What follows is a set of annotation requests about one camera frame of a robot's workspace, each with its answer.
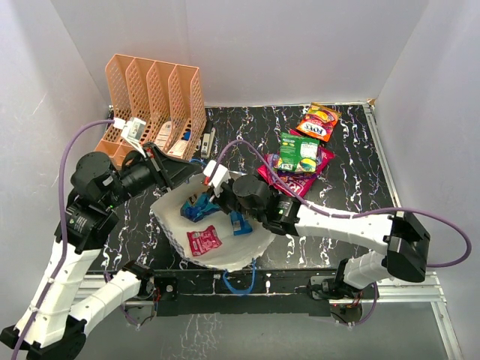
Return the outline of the small blue white packet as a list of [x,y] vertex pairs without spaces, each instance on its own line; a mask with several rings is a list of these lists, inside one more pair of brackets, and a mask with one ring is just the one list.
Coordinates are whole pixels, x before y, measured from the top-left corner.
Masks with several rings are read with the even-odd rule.
[[234,236],[246,235],[253,232],[252,226],[249,224],[245,216],[240,212],[231,211],[229,213],[229,217]]

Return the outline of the blue snack packet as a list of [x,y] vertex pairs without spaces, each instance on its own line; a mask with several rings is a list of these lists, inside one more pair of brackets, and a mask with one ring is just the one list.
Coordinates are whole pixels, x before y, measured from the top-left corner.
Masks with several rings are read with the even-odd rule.
[[189,196],[180,209],[180,215],[194,223],[203,218],[219,212],[221,208],[210,201],[207,193],[199,193]]

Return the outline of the blue checkered paper bag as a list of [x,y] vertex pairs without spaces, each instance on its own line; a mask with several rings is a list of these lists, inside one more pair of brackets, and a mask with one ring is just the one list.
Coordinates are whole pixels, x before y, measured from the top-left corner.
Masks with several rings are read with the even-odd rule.
[[[180,209],[194,194],[206,193],[208,186],[204,184],[203,173],[190,177],[188,181],[169,191],[151,206],[161,229],[169,243],[185,260],[207,269],[222,271],[223,282],[233,294],[248,295],[252,293],[257,275],[256,259],[263,255],[273,242],[275,234],[264,229],[262,224],[248,219],[253,232],[246,235],[233,235],[230,216],[217,211],[214,214],[194,223],[180,215]],[[193,256],[188,243],[188,232],[203,231],[214,226],[222,245],[201,256]],[[228,281],[227,275],[252,265],[252,280],[246,289],[236,289]]]

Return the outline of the rainbow candy bag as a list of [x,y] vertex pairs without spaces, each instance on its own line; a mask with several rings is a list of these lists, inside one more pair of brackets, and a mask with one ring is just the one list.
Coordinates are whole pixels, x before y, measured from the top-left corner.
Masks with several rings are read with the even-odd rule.
[[302,158],[316,160],[319,145],[320,142],[317,139],[282,133],[278,153],[281,159],[280,165],[283,165],[283,168],[286,167],[287,171],[295,172],[293,166]]

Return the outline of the small pink snack packet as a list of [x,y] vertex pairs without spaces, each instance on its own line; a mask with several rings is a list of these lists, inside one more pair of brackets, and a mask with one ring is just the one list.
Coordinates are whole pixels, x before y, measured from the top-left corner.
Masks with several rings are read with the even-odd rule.
[[214,226],[209,226],[203,231],[188,232],[187,239],[194,257],[206,254],[222,245]]

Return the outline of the orange candy bag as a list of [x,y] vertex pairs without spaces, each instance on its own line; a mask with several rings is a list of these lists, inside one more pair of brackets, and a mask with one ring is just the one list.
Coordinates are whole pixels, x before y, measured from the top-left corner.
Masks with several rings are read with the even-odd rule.
[[306,136],[327,143],[332,136],[341,113],[320,103],[311,103],[296,130]]

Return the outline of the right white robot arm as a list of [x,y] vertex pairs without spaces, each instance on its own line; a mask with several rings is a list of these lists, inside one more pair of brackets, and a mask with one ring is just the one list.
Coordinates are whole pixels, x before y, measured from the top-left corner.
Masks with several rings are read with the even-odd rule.
[[421,283],[426,278],[430,235],[410,213],[359,217],[328,215],[313,202],[276,192],[254,175],[211,183],[214,203],[226,212],[240,212],[279,236],[314,236],[359,245],[369,251],[342,260],[334,277],[311,281],[317,299],[354,298],[386,278]]

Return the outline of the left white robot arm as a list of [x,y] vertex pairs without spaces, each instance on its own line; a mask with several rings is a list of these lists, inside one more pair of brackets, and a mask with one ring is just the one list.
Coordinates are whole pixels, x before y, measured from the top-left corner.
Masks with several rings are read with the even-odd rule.
[[75,359],[98,323],[127,300],[150,297],[153,272],[132,260],[99,290],[74,303],[119,221],[115,209],[152,186],[171,191],[201,171],[200,165],[169,157],[153,143],[130,151],[120,169],[103,152],[81,157],[70,178],[72,191],[59,197],[61,220],[37,292],[21,319],[1,331],[1,342],[13,350],[12,356],[23,350],[27,359]]

